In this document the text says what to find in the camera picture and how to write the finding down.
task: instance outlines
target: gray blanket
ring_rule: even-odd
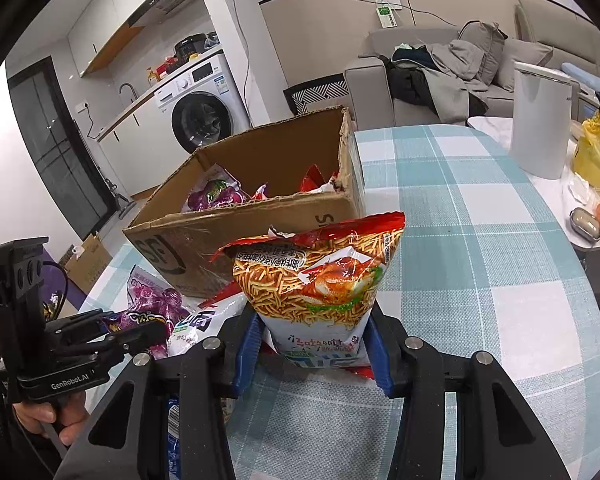
[[[440,69],[438,72],[420,65],[438,117],[442,123],[464,126],[469,117],[469,92],[475,94],[488,89],[476,77],[484,52],[473,43],[463,40],[453,40],[449,44],[433,43],[426,47],[433,63]]]

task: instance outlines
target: checkered tablecloth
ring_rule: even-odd
[[[487,135],[460,126],[357,134],[369,214],[408,226],[378,295],[439,351],[491,352],[525,396],[573,479],[600,468],[600,314],[554,216]],[[86,308],[124,308],[131,246]],[[384,479],[402,411],[373,381],[261,358],[227,425],[240,480]],[[456,407],[446,396],[443,478],[454,478]]]

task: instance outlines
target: cardboard box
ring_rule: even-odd
[[[64,264],[69,278],[81,291],[88,294],[95,282],[111,263],[111,255],[107,252],[98,235],[90,235],[83,243],[84,252],[77,258],[74,254]]]
[[[181,213],[189,191],[219,164],[249,195],[267,184],[268,200]],[[317,164],[325,178],[338,172],[343,191],[298,193]],[[126,237],[186,296],[206,298],[232,280],[232,262],[209,263],[221,246],[266,234],[270,225],[297,233],[365,215],[360,154],[346,108],[328,108],[267,124],[200,148],[151,196],[124,231]]]

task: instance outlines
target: yellow bottle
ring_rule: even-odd
[[[149,82],[149,86],[154,86],[155,84],[158,83],[158,75],[157,73],[154,72],[154,69],[149,67],[146,69],[147,71],[147,81]]]

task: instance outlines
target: blue gripper pad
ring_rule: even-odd
[[[366,353],[369,356],[378,388],[381,388],[387,397],[395,397],[396,386],[391,377],[389,352],[382,342],[378,326],[372,317],[369,317],[362,339],[365,341]]]
[[[253,379],[253,372],[260,351],[260,342],[262,341],[262,327],[263,322],[258,314],[254,312],[235,357],[234,391],[236,396],[241,396]]]

